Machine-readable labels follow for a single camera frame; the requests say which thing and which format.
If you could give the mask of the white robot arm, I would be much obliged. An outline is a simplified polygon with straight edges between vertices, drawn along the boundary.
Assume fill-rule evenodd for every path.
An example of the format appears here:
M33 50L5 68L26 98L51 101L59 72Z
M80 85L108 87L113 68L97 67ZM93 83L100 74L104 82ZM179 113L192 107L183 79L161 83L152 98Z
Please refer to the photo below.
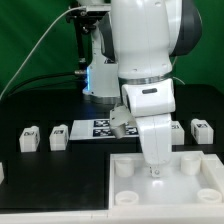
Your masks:
M111 0L99 23L101 52L118 65L121 104L110 111L118 138L127 123L138 130L153 177L171 159L171 113L175 111L172 56L188 54L202 35L193 0Z

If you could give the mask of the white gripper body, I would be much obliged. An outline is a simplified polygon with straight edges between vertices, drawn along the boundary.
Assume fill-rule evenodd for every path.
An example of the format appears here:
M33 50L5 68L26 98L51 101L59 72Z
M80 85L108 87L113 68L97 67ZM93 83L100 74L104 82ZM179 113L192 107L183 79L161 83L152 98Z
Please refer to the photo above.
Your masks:
M152 166L167 164L171 159L171 115L137 118L136 124L145 161Z

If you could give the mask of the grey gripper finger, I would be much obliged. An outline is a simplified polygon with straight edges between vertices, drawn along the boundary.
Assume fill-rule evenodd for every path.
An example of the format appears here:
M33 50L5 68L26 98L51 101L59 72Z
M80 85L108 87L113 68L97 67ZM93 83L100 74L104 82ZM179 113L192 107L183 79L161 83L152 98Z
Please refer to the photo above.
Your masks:
M150 174L151 174L152 177L154 177L154 178L159 178L160 177L161 171L160 171L160 168L158 166L150 165L149 168L150 168Z

